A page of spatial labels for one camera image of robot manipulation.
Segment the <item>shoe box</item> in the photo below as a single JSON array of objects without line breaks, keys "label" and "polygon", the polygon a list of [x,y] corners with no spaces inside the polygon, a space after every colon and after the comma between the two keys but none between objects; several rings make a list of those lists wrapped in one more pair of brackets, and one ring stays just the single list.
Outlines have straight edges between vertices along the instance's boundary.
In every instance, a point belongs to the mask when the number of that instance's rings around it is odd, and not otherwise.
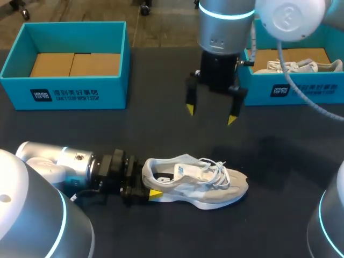
[{"label": "shoe box", "polygon": [[[242,87],[249,90],[246,106],[260,105],[299,105],[306,104],[291,89],[284,74],[254,74],[267,68],[268,61],[277,61],[277,42],[263,27],[259,19],[255,20],[257,55],[254,67],[239,67],[238,76]],[[299,62],[312,59],[317,63],[330,64],[339,59],[344,61],[342,44],[344,33],[321,25],[311,36],[299,42],[283,42],[285,62]],[[243,60],[249,60],[250,42],[242,53]],[[344,103],[344,73],[292,73],[290,74],[298,88],[318,104]]]},{"label": "shoe box", "polygon": [[25,23],[0,73],[16,110],[124,109],[125,22]]},{"label": "shoe box", "polygon": [[[291,48],[283,50],[285,62],[299,62],[306,59],[312,59],[316,63],[330,64],[329,58],[323,48]],[[269,61],[278,61],[278,51],[276,49],[261,49],[257,52],[256,61],[252,67],[255,73],[259,70],[266,69]]]}]

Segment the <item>white cable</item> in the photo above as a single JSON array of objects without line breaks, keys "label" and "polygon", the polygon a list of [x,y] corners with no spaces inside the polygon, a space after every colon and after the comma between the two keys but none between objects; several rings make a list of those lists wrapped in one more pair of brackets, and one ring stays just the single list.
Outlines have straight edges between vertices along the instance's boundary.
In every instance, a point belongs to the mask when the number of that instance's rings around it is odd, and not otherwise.
[{"label": "white cable", "polygon": [[291,77],[287,71],[287,68],[285,66],[284,59],[283,59],[282,43],[279,40],[277,41],[277,49],[278,49],[279,62],[281,63],[281,67],[282,67],[284,76],[285,76],[286,80],[288,81],[288,83],[290,84],[290,86],[292,87],[292,89],[297,93],[297,95],[299,95],[299,97],[301,99],[303,99],[311,108],[315,109],[320,114],[323,114],[324,116],[327,116],[327,117],[332,118],[334,120],[343,122],[344,117],[338,116],[337,114],[331,113],[331,112],[323,109],[322,107],[318,106],[316,103],[312,102],[306,95],[303,94],[302,91],[300,91],[300,89],[296,86],[296,84],[291,79]]},{"label": "white cable", "polygon": [[256,27],[253,20],[252,27],[251,27],[251,57],[249,58],[250,62],[256,61],[256,54],[257,54]]}]

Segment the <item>cable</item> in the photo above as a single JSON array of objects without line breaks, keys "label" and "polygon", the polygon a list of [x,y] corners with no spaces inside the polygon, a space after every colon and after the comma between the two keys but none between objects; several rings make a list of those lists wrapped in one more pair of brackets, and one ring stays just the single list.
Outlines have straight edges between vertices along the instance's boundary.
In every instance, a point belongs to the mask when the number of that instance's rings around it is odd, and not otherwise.
[{"label": "cable", "polygon": [[90,192],[99,193],[100,190],[94,190],[94,189],[82,190],[82,191],[80,191],[80,192],[74,194],[74,195],[70,198],[70,200],[71,200],[72,202],[74,202],[74,201],[75,201],[76,199],[78,199],[80,196],[82,196],[82,195],[84,195],[84,194],[87,194],[87,193],[90,193]]},{"label": "cable", "polygon": [[282,51],[282,43],[278,40],[277,41],[277,49],[278,49],[278,56],[279,56],[279,62],[281,63],[281,67],[284,73],[284,76],[286,78],[286,80],[288,81],[288,83],[290,84],[290,86],[292,87],[292,89],[297,93],[297,95],[299,95],[299,97],[301,99],[303,99],[311,108],[315,109],[317,112],[319,112],[320,114],[323,114],[324,116],[327,116],[329,118],[332,118],[334,120],[337,121],[344,121],[344,117],[338,116],[337,114],[331,113],[325,109],[323,109],[322,107],[318,106],[316,103],[312,102],[294,83],[294,81],[291,79],[287,68],[285,66],[284,63],[284,59],[283,59],[283,51]]},{"label": "cable", "polygon": [[250,62],[254,63],[256,61],[256,54],[257,54],[256,27],[253,20],[252,27],[251,27],[251,57],[249,58]]}]

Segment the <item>shoe tongue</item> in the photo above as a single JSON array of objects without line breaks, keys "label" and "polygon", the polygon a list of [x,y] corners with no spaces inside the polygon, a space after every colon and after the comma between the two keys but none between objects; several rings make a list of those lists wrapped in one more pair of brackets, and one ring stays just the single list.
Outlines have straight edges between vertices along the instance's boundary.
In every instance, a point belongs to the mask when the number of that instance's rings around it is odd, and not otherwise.
[{"label": "shoe tongue", "polygon": [[209,181],[214,176],[214,172],[210,169],[204,171],[198,166],[175,164],[174,181],[179,180],[184,176],[190,176],[200,181]]}]

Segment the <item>blue led ring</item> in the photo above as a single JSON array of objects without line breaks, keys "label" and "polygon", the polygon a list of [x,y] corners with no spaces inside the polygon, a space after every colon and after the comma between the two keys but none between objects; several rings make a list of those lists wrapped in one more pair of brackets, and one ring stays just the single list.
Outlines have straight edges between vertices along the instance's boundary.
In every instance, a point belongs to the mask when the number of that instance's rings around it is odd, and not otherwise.
[{"label": "blue led ring", "polygon": [[320,220],[321,229],[322,229],[327,241],[330,243],[330,245],[333,247],[333,249],[340,255],[340,257],[344,258],[344,255],[339,251],[339,249],[334,245],[332,240],[329,238],[329,236],[325,230],[324,224],[323,224],[323,219],[321,217],[321,204],[323,202],[323,198],[324,198],[325,193],[326,193],[326,191],[322,195],[321,200],[320,200],[320,204],[319,204],[319,220]]},{"label": "blue led ring", "polygon": [[210,12],[206,9],[204,9],[201,4],[199,4],[199,8],[202,12],[204,12],[206,15],[209,15],[214,18],[222,19],[222,20],[240,20],[240,19],[245,19],[247,17],[250,17],[251,15],[254,14],[254,10],[248,13],[245,13],[244,15],[220,15],[218,13]]},{"label": "blue led ring", "polygon": [[53,246],[51,247],[49,253],[45,256],[45,258],[50,258],[53,255],[53,253],[55,252],[56,248],[58,247],[58,245],[61,241],[63,231],[65,231],[66,220],[67,220],[67,207],[66,207],[65,199],[63,198],[63,195],[60,193],[59,190],[58,190],[58,193],[60,194],[60,197],[62,200],[62,206],[63,206],[62,224],[61,224],[61,228],[60,228],[58,237],[56,238]]}]

